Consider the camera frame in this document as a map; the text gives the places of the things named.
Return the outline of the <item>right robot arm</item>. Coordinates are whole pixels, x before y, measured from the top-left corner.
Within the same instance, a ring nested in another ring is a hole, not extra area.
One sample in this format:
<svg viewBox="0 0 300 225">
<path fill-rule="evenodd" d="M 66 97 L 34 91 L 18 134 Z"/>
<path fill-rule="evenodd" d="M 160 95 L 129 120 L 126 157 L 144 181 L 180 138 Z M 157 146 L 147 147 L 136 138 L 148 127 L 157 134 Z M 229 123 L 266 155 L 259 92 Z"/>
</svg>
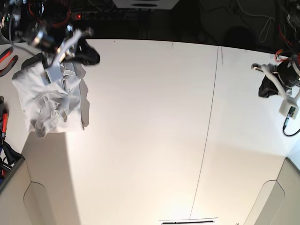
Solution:
<svg viewBox="0 0 300 225">
<path fill-rule="evenodd" d="M 41 51 L 45 69 L 56 69 L 63 62 L 93 66 L 100 55 L 86 41 L 92 28 L 75 28 L 71 23 L 71 3 L 68 0 L 2 0 L 0 2 L 0 36 L 11 47 L 0 54 L 4 60 L 25 42 Z"/>
</svg>

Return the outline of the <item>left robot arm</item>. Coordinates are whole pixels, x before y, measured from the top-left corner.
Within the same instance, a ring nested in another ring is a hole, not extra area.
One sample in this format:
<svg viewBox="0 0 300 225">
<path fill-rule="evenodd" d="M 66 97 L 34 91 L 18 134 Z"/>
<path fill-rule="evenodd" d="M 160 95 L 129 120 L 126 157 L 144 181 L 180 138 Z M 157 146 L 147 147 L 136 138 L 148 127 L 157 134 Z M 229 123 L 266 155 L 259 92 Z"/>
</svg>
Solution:
<svg viewBox="0 0 300 225">
<path fill-rule="evenodd" d="M 276 65 L 267 64 L 267 69 L 288 94 L 300 86 L 300 2 L 277 0 L 275 12 L 276 34 L 283 46 L 275 52 Z"/>
</svg>

